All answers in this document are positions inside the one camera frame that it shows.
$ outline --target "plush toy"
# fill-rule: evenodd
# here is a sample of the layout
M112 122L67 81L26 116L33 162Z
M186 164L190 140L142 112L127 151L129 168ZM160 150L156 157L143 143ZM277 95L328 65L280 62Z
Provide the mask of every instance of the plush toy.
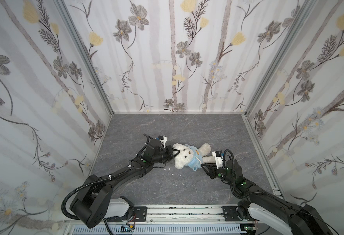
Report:
M207 156L211 155L211 146L207 143L202 147L196 148L188 144L174 144L174 149L180 150L180 153L174 158L174 166L177 169L182 169L184 166L188 166L193 171L201 168L202 163L215 163L215 157Z

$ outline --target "wallpapered wall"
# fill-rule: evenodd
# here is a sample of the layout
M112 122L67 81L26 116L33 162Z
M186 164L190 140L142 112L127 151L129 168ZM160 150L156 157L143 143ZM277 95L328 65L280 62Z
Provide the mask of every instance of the wallpapered wall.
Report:
M287 200L344 234L344 1L318 1L250 114Z
M65 0L114 111L244 111L303 1Z
M109 115L52 1L0 0L0 234L57 234Z

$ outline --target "teddy bear face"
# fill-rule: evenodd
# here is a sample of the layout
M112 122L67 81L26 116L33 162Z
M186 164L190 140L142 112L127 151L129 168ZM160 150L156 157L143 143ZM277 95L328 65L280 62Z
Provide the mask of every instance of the teddy bear face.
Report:
M182 169L184 166L188 165L189 162L193 159L193 150L182 144L174 144L173 148L180 150L180 153L174 158L174 166L177 169Z

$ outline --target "gray tabletop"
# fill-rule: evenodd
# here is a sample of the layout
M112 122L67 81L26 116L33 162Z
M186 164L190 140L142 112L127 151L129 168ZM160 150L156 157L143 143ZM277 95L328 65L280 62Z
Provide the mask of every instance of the gray tabletop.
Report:
M230 149L245 177L264 190L270 184L239 114L115 114L104 137L92 174L103 176L125 167L146 138L167 137L167 145L209 143L213 151ZM134 204L232 204L238 200L229 186L210 179L203 169L177 170L174 160L117 190Z

